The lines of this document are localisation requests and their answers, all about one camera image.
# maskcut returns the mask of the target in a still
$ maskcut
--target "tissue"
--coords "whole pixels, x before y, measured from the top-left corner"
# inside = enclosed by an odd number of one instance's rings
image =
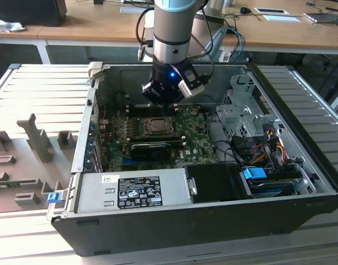
[[[6,22],[3,20],[0,20],[0,30],[5,31],[7,33],[10,33],[11,31],[18,31],[18,30],[24,30],[25,28],[22,26],[22,24],[18,22]]]

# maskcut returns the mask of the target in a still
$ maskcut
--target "workbench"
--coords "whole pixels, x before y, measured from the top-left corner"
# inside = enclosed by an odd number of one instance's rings
[[[47,52],[50,45],[102,47],[137,47],[135,24],[138,14],[120,13],[121,3],[66,0],[67,16],[60,27],[49,28],[26,25],[26,31],[4,33],[0,31],[0,44],[35,45],[43,63],[52,63]],[[226,8],[225,13],[238,13],[247,4],[254,14],[254,7],[285,9],[290,15],[317,13],[306,6],[305,0],[240,0],[240,5]],[[338,8],[337,3],[317,1],[317,5]],[[239,16],[237,27],[245,37],[244,51],[295,52],[309,54],[338,54],[338,26],[312,24],[306,17],[297,17],[300,23],[267,21],[263,16]],[[232,19],[227,22],[234,25]],[[222,50],[230,51],[237,43],[236,37],[227,35]]]

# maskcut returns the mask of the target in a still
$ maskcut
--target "barcode sticker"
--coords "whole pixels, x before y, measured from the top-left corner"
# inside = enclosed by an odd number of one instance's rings
[[[120,175],[103,175],[101,178],[102,183],[117,183]]]

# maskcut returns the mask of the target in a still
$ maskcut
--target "green circuit board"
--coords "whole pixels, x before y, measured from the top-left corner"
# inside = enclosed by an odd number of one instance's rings
[[[107,135],[111,137],[105,139],[103,148],[106,149],[108,169],[106,171],[108,172],[182,168],[192,163],[215,163],[218,161],[212,150],[212,143],[206,134],[207,121],[204,112],[198,106],[178,107],[174,116],[155,118],[172,121],[172,134],[185,136],[185,144],[182,145],[180,142],[179,147],[171,149],[170,158],[160,162],[135,162],[130,158],[130,149],[133,143],[128,139],[128,135],[131,134],[128,127],[131,127],[131,124],[136,124],[136,133],[142,134],[141,125],[152,117],[141,115],[140,118],[129,118],[125,112],[116,112],[107,118],[110,123]]]

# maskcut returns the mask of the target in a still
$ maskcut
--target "white sticker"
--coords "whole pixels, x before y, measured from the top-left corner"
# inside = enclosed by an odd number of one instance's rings
[[[102,183],[117,183],[119,181],[120,175],[103,175],[101,182]]]
[[[0,189],[6,189],[6,188],[8,188],[7,185],[0,185]]]

